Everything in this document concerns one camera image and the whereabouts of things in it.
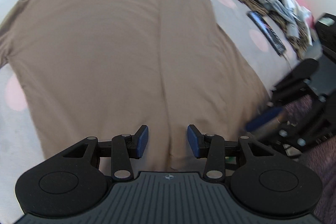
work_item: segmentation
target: circular pad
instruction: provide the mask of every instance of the circular pad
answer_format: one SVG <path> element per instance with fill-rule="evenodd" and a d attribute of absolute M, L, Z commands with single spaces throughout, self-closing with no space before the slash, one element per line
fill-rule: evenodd
<path fill-rule="evenodd" d="M 65 194 L 75 189 L 77 184 L 77 176 L 69 172 L 53 172 L 40 180 L 41 189 L 49 194 Z"/>
<path fill-rule="evenodd" d="M 315 207 L 322 182 L 312 170 L 279 153 L 244 155 L 246 163 L 230 180 L 233 195 L 244 207 L 270 218 L 299 216 Z"/>
<path fill-rule="evenodd" d="M 265 188 L 276 192 L 293 190 L 299 183 L 296 175 L 284 170 L 269 170 L 262 173 L 259 181 Z"/>

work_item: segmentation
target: cable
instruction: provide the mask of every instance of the cable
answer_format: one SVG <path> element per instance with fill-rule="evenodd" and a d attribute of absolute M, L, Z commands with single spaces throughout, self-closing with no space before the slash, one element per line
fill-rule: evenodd
<path fill-rule="evenodd" d="M 302 156 L 302 154 L 297 154 L 297 155 L 292 155 L 292 156 L 288 156 L 288 158 L 294 160 L 294 159 L 298 159 Z"/>
<path fill-rule="evenodd" d="M 293 68 L 292 68 L 291 64 L 289 63 L 289 61 L 288 61 L 288 57 L 285 55 L 285 53 L 283 53 L 282 56 L 283 56 L 284 59 L 287 61 L 287 64 L 289 65 L 291 71 L 293 71 Z"/>

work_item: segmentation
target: dark purple carpet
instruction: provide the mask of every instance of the dark purple carpet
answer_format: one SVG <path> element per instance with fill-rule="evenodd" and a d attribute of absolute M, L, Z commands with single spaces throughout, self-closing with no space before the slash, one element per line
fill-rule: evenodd
<path fill-rule="evenodd" d="M 297 124 L 311 109 L 309 95 L 286 106 L 289 121 Z M 325 224 L 336 224 L 336 138 L 332 138 L 300 157 L 300 162 L 322 180 L 323 193 L 314 214 Z"/>

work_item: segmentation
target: black device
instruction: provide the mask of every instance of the black device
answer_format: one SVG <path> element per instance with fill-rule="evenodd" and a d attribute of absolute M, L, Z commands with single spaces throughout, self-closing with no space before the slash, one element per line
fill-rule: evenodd
<path fill-rule="evenodd" d="M 272 30 L 272 28 L 263 19 L 263 17 L 258 12 L 252 11 L 248 12 L 247 16 L 258 26 L 260 31 L 267 38 L 277 54 L 279 56 L 283 55 L 286 51 L 286 47 L 281 42 L 280 38 L 276 35 L 276 33 Z"/>
<path fill-rule="evenodd" d="M 191 124 L 186 134 L 194 156 L 207 158 L 202 175 L 135 178 L 129 158 L 142 156 L 147 126 L 109 142 L 88 137 L 21 175 L 17 224 L 321 224 L 312 210 L 322 183 L 312 170 L 249 133 L 231 142 Z M 230 177 L 226 156 L 238 164 Z M 98 170 L 100 157 L 111 157 L 112 176 Z"/>
<path fill-rule="evenodd" d="M 336 136 L 336 87 L 328 94 L 317 94 L 311 88 L 311 78 L 319 70 L 319 62 L 305 59 L 283 80 L 274 86 L 271 106 L 262 115 L 247 124 L 246 130 L 263 144 L 271 146 L 286 155 L 283 145 L 289 145 L 301 152 Z M 309 95 L 311 110 L 297 125 L 280 123 L 276 117 L 282 107 Z"/>
<path fill-rule="evenodd" d="M 336 16 L 324 14 L 315 24 L 324 53 L 336 62 Z"/>

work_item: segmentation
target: blue finger pad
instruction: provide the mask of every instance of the blue finger pad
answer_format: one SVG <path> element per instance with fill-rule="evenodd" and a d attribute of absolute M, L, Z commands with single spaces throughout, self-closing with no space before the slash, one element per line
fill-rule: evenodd
<path fill-rule="evenodd" d="M 188 126 L 187 129 L 187 137 L 188 137 L 188 142 L 191 147 L 191 150 L 193 151 L 194 157 L 199 157 L 200 156 L 200 148 L 198 147 L 198 139 L 194 131 L 191 129 L 190 126 Z"/>
<path fill-rule="evenodd" d="M 247 132 L 253 132 L 257 128 L 261 127 L 263 124 L 269 122 L 273 118 L 279 115 L 283 110 L 283 107 L 273 107 L 261 114 L 260 116 L 253 119 L 251 122 L 248 122 L 245 126 Z"/>
<path fill-rule="evenodd" d="M 136 149 L 136 153 L 139 158 L 142 157 L 143 152 L 145 151 L 147 142 L 148 142 L 148 127 L 145 128 L 145 130 L 142 132 L 138 140 L 138 147 Z"/>

